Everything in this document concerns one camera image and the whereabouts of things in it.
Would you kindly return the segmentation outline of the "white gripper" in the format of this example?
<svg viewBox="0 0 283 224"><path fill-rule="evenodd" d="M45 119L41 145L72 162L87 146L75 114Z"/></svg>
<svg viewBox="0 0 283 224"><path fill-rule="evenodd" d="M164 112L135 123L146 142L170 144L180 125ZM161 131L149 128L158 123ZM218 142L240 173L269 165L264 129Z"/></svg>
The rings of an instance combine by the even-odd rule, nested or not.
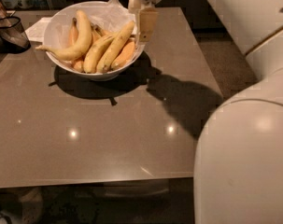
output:
<svg viewBox="0 0 283 224"><path fill-rule="evenodd" d="M136 14L137 39L139 42L146 43L150 41L158 20L158 11L154 6L161 1L162 0L129 0L129 11L136 12L139 10Z"/></svg>

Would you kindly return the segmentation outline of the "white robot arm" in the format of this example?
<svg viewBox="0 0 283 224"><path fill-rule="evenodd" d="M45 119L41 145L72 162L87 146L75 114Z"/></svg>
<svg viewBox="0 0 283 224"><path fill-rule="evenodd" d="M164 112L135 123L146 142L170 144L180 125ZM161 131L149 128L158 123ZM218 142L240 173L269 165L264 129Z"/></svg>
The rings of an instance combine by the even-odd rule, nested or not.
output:
<svg viewBox="0 0 283 224"><path fill-rule="evenodd" d="M220 22L257 81L209 118L194 157L194 224L283 224L283 0L175 0Z"/></svg>

